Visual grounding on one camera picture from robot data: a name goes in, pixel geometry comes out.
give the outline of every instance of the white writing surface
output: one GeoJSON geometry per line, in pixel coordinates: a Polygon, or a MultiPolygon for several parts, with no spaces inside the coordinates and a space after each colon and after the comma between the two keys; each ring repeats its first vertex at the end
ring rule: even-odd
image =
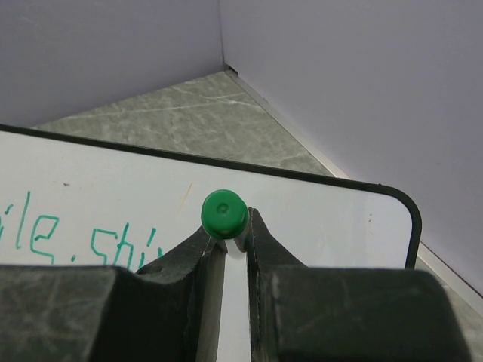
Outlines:
{"type": "MultiPolygon", "coordinates": [[[[0,131],[0,262],[127,266],[189,237],[237,192],[307,265],[404,268],[411,215],[373,192],[0,131]]],[[[219,360],[249,361],[243,259],[226,261],[219,360]]]]}

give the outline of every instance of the white wall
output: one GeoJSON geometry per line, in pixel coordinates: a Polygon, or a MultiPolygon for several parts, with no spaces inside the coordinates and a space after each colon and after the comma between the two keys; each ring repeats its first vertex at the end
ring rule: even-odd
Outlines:
{"type": "Polygon", "coordinates": [[[483,2],[221,0],[226,62],[483,293],[483,2]]]}
{"type": "Polygon", "coordinates": [[[218,0],[0,3],[0,123],[31,126],[223,69],[218,0]]]}

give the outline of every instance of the green marker cap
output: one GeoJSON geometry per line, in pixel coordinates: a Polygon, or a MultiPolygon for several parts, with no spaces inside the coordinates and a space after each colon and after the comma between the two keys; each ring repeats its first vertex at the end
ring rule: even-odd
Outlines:
{"type": "Polygon", "coordinates": [[[202,225],[212,237],[220,240],[239,236],[248,224],[248,208],[240,197],[230,190],[210,193],[202,207],[202,225]]]}

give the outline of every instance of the marble floor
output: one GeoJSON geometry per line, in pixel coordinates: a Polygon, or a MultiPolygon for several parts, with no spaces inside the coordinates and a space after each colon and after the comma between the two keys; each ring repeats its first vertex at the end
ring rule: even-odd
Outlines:
{"type": "MultiPolygon", "coordinates": [[[[35,128],[330,176],[224,72],[35,128]]],[[[417,268],[431,271],[421,260],[417,268]]],[[[473,359],[483,362],[483,318],[441,283],[473,359]]]]}

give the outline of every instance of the marker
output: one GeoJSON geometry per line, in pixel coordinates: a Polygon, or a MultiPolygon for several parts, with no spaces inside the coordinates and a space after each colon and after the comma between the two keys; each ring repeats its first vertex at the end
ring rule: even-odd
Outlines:
{"type": "Polygon", "coordinates": [[[230,248],[233,244],[241,252],[246,251],[245,236],[249,219],[247,205],[233,191],[217,190],[203,202],[203,228],[213,238],[227,241],[229,252],[233,250],[230,248]]]}

